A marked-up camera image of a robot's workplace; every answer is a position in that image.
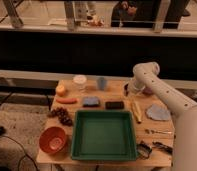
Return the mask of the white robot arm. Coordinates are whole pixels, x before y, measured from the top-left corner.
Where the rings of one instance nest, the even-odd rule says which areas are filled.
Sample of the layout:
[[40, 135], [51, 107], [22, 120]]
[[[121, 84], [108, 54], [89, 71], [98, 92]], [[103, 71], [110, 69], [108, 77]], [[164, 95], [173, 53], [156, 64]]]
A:
[[158, 78], [157, 62], [136, 64], [128, 90], [149, 88], [177, 116], [172, 171], [197, 171], [197, 102]]

